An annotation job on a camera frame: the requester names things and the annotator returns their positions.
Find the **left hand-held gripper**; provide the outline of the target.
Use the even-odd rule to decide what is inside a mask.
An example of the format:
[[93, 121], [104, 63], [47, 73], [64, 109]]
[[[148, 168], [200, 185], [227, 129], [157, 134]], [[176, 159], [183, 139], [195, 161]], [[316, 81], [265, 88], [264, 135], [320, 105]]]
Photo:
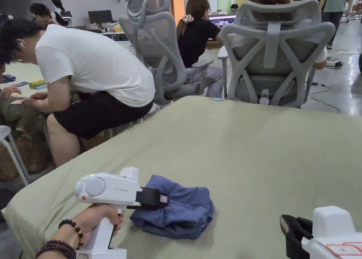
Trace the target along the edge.
[[[141, 187], [139, 170], [123, 168], [119, 175], [95, 173], [77, 181], [75, 197], [81, 203], [107, 204], [118, 210], [141, 209], [155, 211], [168, 205], [168, 197], [159, 189]], [[111, 248], [114, 225], [103, 218], [94, 229], [89, 243], [77, 251], [78, 259], [126, 259], [127, 250]]]

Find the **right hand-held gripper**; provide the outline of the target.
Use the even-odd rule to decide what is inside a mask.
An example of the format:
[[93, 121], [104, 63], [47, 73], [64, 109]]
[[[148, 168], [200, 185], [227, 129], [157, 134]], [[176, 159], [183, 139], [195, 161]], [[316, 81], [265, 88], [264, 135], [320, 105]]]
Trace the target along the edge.
[[337, 206], [319, 207], [313, 220], [280, 216], [289, 259], [360, 259], [362, 233], [357, 232], [350, 213]]

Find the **person's left hand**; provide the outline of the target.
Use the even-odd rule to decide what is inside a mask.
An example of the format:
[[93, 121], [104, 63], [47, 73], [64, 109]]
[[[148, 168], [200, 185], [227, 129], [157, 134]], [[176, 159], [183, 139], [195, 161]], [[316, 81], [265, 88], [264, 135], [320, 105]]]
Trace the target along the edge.
[[112, 233], [108, 236], [108, 241], [110, 241], [121, 229], [123, 217], [124, 213], [119, 213], [118, 209], [107, 204], [99, 204], [89, 206], [72, 220], [80, 228], [83, 234], [84, 246], [86, 246], [92, 237], [93, 231], [100, 225], [103, 218], [106, 218], [112, 224]]

